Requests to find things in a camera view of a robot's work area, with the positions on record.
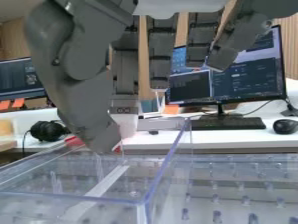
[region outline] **white desk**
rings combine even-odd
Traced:
[[[16,147],[11,149],[8,152],[9,153],[20,153],[23,150],[23,135],[16,135],[13,137],[1,137],[0,139],[4,141],[5,139],[8,140],[15,140],[17,142]],[[31,136],[31,134],[27,135],[25,137],[25,152],[28,153],[36,153],[40,152],[45,149],[56,148],[64,145],[64,139],[57,141],[57,142],[40,142],[36,138]]]
[[[285,119],[280,115],[262,116],[266,130],[237,131],[193,131],[193,148],[202,153],[249,153],[249,152],[298,152],[298,132],[291,135],[277,135],[273,123]],[[160,131],[158,135],[138,132],[124,140],[124,149],[169,150],[178,131]]]

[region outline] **headphones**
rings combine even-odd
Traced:
[[[59,121],[39,121],[29,132],[32,137],[47,142],[56,142],[64,135],[71,134],[69,129]]]

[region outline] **transparent plastic box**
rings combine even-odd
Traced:
[[[189,122],[176,133],[164,156],[99,155],[75,140],[3,167],[0,223],[157,223],[170,187],[172,158],[192,143]]]
[[[297,154],[198,152],[186,122],[166,156],[40,153],[0,170],[0,223],[298,223]]]

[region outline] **keyboard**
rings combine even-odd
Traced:
[[[194,131],[212,130],[256,130],[266,129],[260,117],[226,117],[220,119],[200,119],[192,121]]]

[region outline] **cable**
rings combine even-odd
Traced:
[[[25,132],[25,135],[23,137],[23,147],[21,147],[21,155],[23,155],[23,158],[25,158],[25,136],[27,134],[29,133],[31,131],[27,131]]]
[[[261,107],[258,107],[256,110],[253,110],[252,112],[242,114],[244,116],[248,116],[250,114],[253,114],[254,112],[257,112],[258,110],[261,110],[269,103],[272,103],[274,100],[268,101]]]

